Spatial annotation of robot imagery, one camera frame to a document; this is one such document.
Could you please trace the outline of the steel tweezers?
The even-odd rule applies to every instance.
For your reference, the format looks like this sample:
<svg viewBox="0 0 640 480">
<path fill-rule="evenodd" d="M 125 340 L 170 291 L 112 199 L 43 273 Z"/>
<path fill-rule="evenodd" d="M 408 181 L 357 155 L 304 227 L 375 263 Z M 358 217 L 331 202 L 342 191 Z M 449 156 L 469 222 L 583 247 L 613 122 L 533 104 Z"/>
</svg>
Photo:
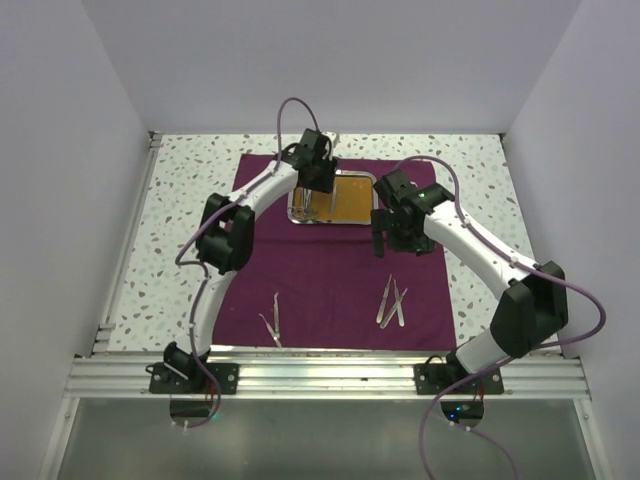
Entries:
<svg viewBox="0 0 640 480">
<path fill-rule="evenodd" d="M 338 194 L 338 183 L 337 183 L 337 180 L 336 180 L 336 181 L 334 181 L 334 185 L 333 185 L 333 189 L 332 189 L 332 193 L 331 193 L 330 206 L 329 206 L 329 214 L 331 216 L 333 216 L 335 214 L 335 211 L 336 211 L 337 194 Z"/>
<path fill-rule="evenodd" d="M 281 340 L 280 340 L 279 331 L 269 323 L 269 321 L 266 319 L 266 317 L 263 314 L 260 314 L 259 317 L 263 320 L 263 322 L 265 324 L 265 327 L 266 327 L 270 337 L 274 341 L 274 344 L 276 345 L 276 347 L 281 349 L 283 347 L 283 345 L 282 345 Z"/>
<path fill-rule="evenodd" d="M 273 321 L 274 321 L 274 338 L 280 340 L 280 311 L 279 311 L 279 292 L 275 292 L 273 297 Z"/>
</svg>

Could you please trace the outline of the steel scalpel handle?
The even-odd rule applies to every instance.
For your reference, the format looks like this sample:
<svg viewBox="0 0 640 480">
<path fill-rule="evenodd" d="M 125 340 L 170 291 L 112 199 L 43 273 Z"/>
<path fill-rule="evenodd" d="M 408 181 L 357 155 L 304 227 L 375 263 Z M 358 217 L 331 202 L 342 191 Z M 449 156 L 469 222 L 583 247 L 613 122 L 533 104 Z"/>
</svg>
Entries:
<svg viewBox="0 0 640 480">
<path fill-rule="evenodd" d="M 406 295 L 407 290 L 404 290 L 399 296 L 398 298 L 395 300 L 392 308 L 385 314 L 385 316 L 383 317 L 381 323 L 380 323 L 380 328 L 381 329 L 385 329 L 387 327 L 387 325 L 389 324 L 391 318 L 393 317 L 393 315 L 400 309 L 401 305 L 402 305 L 402 301 L 404 299 L 404 296 Z"/>
<path fill-rule="evenodd" d="M 391 286 L 392 275 L 390 274 L 383 290 L 382 298 L 376 314 L 376 323 L 381 324 L 385 314 L 386 303 L 388 300 L 389 290 Z"/>
<path fill-rule="evenodd" d="M 398 325 L 403 328 L 405 326 L 405 318 L 402 302 L 404 299 L 404 293 L 400 291 L 397 282 L 394 282 L 394 298 L 395 298 L 395 306 L 396 306 L 396 316 L 398 320 Z"/>
</svg>

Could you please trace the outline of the steel tray yellow liner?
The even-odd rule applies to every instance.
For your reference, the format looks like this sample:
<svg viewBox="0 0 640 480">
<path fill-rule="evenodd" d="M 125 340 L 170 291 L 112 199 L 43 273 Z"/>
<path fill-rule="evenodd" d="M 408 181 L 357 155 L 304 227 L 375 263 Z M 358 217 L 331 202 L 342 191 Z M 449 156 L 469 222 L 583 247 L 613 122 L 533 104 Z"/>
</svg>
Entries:
<svg viewBox="0 0 640 480">
<path fill-rule="evenodd" d="M 365 171 L 338 170 L 334 181 L 338 183 L 336 211 L 329 214 L 331 193 L 314 192 L 313 206 L 318 211 L 315 219 L 299 219 L 294 224 L 365 225 L 371 223 L 371 211 L 378 207 L 378 196 L 373 186 L 376 177 Z"/>
</svg>

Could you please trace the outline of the steel scissors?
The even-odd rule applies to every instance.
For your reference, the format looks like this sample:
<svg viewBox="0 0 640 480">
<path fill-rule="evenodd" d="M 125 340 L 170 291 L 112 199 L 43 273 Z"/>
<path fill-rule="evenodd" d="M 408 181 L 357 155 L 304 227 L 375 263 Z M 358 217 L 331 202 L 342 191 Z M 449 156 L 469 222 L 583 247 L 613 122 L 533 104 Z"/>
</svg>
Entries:
<svg viewBox="0 0 640 480">
<path fill-rule="evenodd" d="M 291 221 L 302 219 L 306 216 L 306 190 L 294 189 L 288 196 L 287 216 Z"/>
</svg>

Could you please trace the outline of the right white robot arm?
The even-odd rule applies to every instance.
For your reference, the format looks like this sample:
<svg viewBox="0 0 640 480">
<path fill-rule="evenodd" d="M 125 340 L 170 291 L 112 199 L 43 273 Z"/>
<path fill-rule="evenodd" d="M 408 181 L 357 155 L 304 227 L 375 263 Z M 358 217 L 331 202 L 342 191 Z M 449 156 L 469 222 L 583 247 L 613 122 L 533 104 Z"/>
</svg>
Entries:
<svg viewBox="0 0 640 480">
<path fill-rule="evenodd" d="M 507 254 L 505 244 L 475 227 L 454 194 L 439 184 L 419 188 L 396 170 L 374 189 L 382 203 L 371 212 L 376 257 L 385 249 L 420 256 L 442 245 L 498 300 L 487 330 L 448 353 L 444 363 L 427 367 L 427 377 L 439 388 L 468 392 L 480 382 L 481 371 L 527 355 L 566 326 L 565 274 L 559 265 Z"/>
</svg>

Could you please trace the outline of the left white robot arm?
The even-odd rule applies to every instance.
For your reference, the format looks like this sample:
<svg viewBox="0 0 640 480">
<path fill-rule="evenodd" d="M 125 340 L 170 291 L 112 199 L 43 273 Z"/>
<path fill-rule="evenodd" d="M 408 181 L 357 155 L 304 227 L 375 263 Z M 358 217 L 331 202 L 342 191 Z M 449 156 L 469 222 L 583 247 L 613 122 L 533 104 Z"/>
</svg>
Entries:
<svg viewBox="0 0 640 480">
<path fill-rule="evenodd" d="M 164 372 L 154 376 L 168 385 L 169 392 L 221 391 L 206 360 L 226 292 L 253 253 L 256 220 L 298 187 L 331 192 L 336 170 L 330 137 L 307 129 L 299 141 L 278 151 L 244 186 L 227 196 L 209 196 L 199 229 L 175 260 L 180 267 L 202 268 L 203 279 L 189 311 L 186 338 L 165 348 Z"/>
</svg>

